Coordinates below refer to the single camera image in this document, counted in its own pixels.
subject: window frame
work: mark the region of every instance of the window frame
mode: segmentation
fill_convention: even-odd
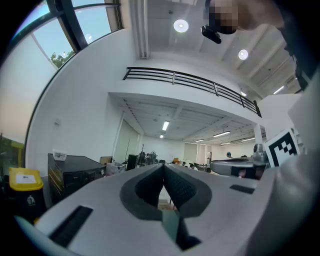
[[[6,57],[11,53],[11,51],[22,41],[24,38],[28,35],[31,35],[35,30],[40,28],[41,26],[58,19],[60,26],[69,41],[71,48],[74,51],[74,55],[72,55],[65,63],[62,64],[62,66],[53,74],[51,79],[48,81],[44,89],[42,90],[37,102],[35,103],[35,106],[33,108],[33,112],[31,114],[29,124],[27,126],[25,140],[24,140],[24,151],[23,151],[23,158],[22,158],[22,167],[26,167],[26,149],[27,149],[27,142],[28,142],[28,136],[29,131],[31,127],[32,120],[34,118],[36,109],[41,101],[41,98],[45,94],[46,90],[48,89],[50,83],[52,80],[56,77],[56,75],[59,73],[61,68],[67,64],[78,52],[83,50],[85,47],[88,46],[88,43],[85,39],[85,35],[79,25],[79,21],[76,16],[76,11],[80,9],[87,9],[91,7],[105,7],[106,12],[107,8],[114,8],[114,15],[115,15],[115,22],[117,29],[111,30],[110,33],[107,33],[99,38],[97,38],[94,41],[97,41],[101,38],[104,38],[114,32],[117,32],[119,30],[124,29],[123,23],[122,23],[122,16],[120,11],[121,4],[119,3],[119,0],[104,0],[105,3],[92,3],[92,4],[85,4],[74,7],[71,0],[47,0],[47,5],[49,8],[49,13],[44,14],[43,16],[37,18],[30,24],[28,24],[26,27],[24,27],[18,34],[15,35],[15,37],[10,41],[8,44],[5,52],[4,52],[4,60]],[[106,18],[109,21],[108,12],[106,13]],[[2,141],[2,133],[0,132],[0,142]],[[0,166],[0,175],[2,174],[2,166]]]
[[[83,50],[88,46],[88,43],[86,41],[85,35],[82,32],[82,29],[80,27],[79,21],[76,16],[76,11],[81,9],[87,9],[91,7],[114,8],[116,24],[117,24],[117,29],[114,31],[118,31],[124,28],[122,23],[121,12],[120,12],[121,4],[119,3],[119,0],[112,0],[112,2],[108,2],[108,0],[104,0],[105,3],[92,3],[92,4],[79,5],[76,7],[73,6],[71,0],[47,0],[46,2],[50,12],[37,18],[36,20],[28,24],[25,28],[23,28],[9,43],[5,51],[5,56],[8,56],[10,52],[18,45],[18,43],[24,39],[24,37],[31,34],[33,31],[45,25],[46,23],[53,21],[54,19],[58,19],[60,26],[67,40],[69,41],[71,48],[74,51],[74,54]]]

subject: camera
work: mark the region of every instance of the camera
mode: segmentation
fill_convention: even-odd
[[[214,31],[209,25],[201,27],[201,33],[206,38],[214,41],[216,44],[221,44],[221,37],[218,32]]]

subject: sky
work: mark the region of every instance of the sky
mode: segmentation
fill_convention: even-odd
[[[72,3],[73,6],[80,6],[104,3],[104,0],[72,0]],[[25,26],[48,12],[48,6],[45,3],[39,4],[39,6],[30,13],[22,23],[17,33]],[[75,14],[88,44],[111,32],[105,7],[100,6],[80,9],[77,10]],[[33,32],[33,34],[49,58],[54,52],[56,55],[62,55],[64,52],[67,54],[72,51],[72,47],[57,19],[39,27]]]

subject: black slot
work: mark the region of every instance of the black slot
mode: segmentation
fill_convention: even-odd
[[[62,247],[67,247],[92,211],[91,208],[79,206],[60,224],[50,236],[50,239]]]
[[[252,187],[241,186],[241,185],[232,185],[230,189],[247,193],[247,194],[252,194],[255,191],[255,189]]]

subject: white column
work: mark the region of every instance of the white column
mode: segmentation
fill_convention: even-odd
[[[260,124],[253,124],[253,130],[254,130],[255,143],[262,144],[262,133],[261,133]]]

